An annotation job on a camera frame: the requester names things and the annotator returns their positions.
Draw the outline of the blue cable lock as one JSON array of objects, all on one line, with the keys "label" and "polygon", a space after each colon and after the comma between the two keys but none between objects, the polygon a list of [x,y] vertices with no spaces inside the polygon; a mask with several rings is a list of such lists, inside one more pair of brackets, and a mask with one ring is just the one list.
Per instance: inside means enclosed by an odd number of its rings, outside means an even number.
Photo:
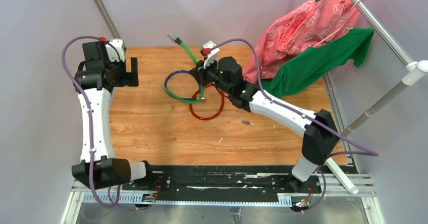
[{"label": "blue cable lock", "polygon": [[163,88],[169,96],[183,103],[193,104],[194,101],[204,100],[204,90],[188,70],[170,73],[164,80]]}]

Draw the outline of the silver key with ring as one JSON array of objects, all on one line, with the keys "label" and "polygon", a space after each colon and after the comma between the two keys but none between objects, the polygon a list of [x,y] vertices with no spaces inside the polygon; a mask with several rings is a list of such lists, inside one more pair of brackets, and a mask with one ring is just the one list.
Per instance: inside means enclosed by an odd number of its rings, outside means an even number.
[{"label": "silver key with ring", "polygon": [[247,121],[247,120],[242,120],[242,124],[254,126],[253,123],[251,123],[250,121]]}]

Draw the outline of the pink patterned garment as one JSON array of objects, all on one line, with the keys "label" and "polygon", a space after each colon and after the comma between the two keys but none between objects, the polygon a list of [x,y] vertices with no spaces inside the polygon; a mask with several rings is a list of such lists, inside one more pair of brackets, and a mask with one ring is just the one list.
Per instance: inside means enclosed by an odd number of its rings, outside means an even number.
[{"label": "pink patterned garment", "polygon": [[256,56],[243,69],[244,79],[256,82],[258,69],[261,78],[273,78],[286,60],[313,47],[342,25],[339,32],[319,46],[346,35],[360,15],[357,6],[350,12],[353,5],[352,0],[309,0],[276,19],[255,45]]}]

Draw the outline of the green cable lock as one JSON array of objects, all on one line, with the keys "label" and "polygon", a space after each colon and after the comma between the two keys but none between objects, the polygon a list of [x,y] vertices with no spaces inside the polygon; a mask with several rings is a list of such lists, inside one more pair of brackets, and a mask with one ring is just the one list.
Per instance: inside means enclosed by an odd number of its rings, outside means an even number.
[{"label": "green cable lock", "polygon": [[[192,63],[194,66],[197,64],[196,62],[196,58],[194,56],[194,54],[190,51],[190,49],[188,48],[188,46],[183,42],[183,40],[177,36],[176,34],[172,33],[172,32],[166,32],[166,37],[173,42],[174,44],[176,44],[179,48],[183,49],[184,53],[189,57],[188,62],[185,62],[184,64],[189,66],[190,63]],[[173,93],[169,88],[168,88],[168,82],[169,80],[176,74],[178,73],[187,73],[190,74],[189,70],[177,70],[174,71],[172,73],[170,73],[166,79],[164,80],[164,84],[163,84],[163,90],[165,91],[165,93],[167,95],[169,95],[170,97],[172,97],[173,99],[178,100],[181,103],[187,104],[187,105],[193,105],[196,104],[200,101],[203,100],[204,97],[204,87],[201,86],[200,83],[197,83],[197,96],[192,96],[192,97],[180,97],[178,95],[176,95],[175,93]]]}]

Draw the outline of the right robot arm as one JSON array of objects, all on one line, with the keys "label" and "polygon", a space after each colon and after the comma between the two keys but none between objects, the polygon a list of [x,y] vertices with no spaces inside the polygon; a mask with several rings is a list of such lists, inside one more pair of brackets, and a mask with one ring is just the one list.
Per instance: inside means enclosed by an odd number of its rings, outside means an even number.
[{"label": "right robot arm", "polygon": [[198,84],[216,87],[236,108],[272,119],[302,138],[302,155],[282,184],[297,193],[307,188],[309,177],[326,162],[339,141],[332,115],[325,109],[301,109],[269,95],[244,80],[242,67],[233,57],[221,58],[207,67],[203,64],[199,61],[190,70]]}]

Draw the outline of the pink clothes hanger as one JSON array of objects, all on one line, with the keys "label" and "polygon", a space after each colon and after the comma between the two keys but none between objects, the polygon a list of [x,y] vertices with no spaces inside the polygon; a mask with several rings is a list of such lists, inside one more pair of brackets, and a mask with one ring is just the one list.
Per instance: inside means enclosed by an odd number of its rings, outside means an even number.
[{"label": "pink clothes hanger", "polygon": [[[357,2],[354,3],[354,5],[351,7],[350,12],[355,11],[354,7],[356,7],[359,3],[361,3],[364,0],[358,0]],[[321,43],[323,43],[324,41],[326,41],[327,39],[329,39],[330,37],[334,36],[337,32],[339,32],[342,29],[343,25],[340,26],[336,31],[332,32],[330,35],[326,36],[323,40],[321,40],[320,42],[318,42],[317,44],[315,44],[313,47],[317,47],[319,46]]]}]

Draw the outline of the red cable lock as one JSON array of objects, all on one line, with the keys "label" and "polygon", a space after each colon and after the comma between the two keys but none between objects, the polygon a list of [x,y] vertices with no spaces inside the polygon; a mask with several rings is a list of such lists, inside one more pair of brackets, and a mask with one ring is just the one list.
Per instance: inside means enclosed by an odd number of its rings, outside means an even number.
[{"label": "red cable lock", "polygon": [[205,86],[204,99],[189,105],[190,113],[202,121],[211,121],[218,117],[225,106],[225,97],[214,86]]}]

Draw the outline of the green t-shirt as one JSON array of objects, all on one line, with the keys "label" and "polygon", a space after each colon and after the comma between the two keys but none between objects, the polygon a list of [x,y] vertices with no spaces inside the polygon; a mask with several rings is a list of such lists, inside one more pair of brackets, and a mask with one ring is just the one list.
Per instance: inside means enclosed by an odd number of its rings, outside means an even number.
[{"label": "green t-shirt", "polygon": [[333,42],[310,47],[280,66],[272,79],[262,79],[262,86],[268,93],[281,98],[299,93],[349,60],[359,68],[365,61],[373,36],[371,28],[354,28]]}]

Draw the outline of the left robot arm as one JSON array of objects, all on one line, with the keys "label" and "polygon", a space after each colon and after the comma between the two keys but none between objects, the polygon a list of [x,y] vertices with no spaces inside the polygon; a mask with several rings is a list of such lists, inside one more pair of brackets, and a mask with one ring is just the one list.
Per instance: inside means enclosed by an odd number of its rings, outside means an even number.
[{"label": "left robot arm", "polygon": [[154,174],[147,161],[130,162],[116,158],[110,134],[109,111],[116,87],[137,87],[138,60],[131,59],[126,70],[126,47],[122,39],[87,42],[82,45],[82,61],[74,79],[82,109],[83,146],[80,163],[72,166],[72,176],[95,189],[133,182],[142,190],[154,186]]}]

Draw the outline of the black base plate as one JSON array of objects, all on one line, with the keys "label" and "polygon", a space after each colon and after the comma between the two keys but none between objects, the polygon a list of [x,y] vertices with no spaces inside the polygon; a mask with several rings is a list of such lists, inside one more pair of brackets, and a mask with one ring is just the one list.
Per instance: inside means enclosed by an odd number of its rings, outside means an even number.
[{"label": "black base plate", "polygon": [[153,192],[159,201],[277,202],[278,194],[309,197],[322,192],[318,176],[291,181],[291,165],[153,165],[151,185],[134,181],[123,190]]}]

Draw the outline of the metal clothes rack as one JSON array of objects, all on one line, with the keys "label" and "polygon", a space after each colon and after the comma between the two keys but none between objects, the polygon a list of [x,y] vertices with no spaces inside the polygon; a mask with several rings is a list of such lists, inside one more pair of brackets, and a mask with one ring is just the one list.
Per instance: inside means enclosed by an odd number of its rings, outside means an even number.
[{"label": "metal clothes rack", "polygon": [[347,136],[378,195],[427,195],[427,0],[362,0],[357,27],[375,30],[362,66],[328,74]]}]

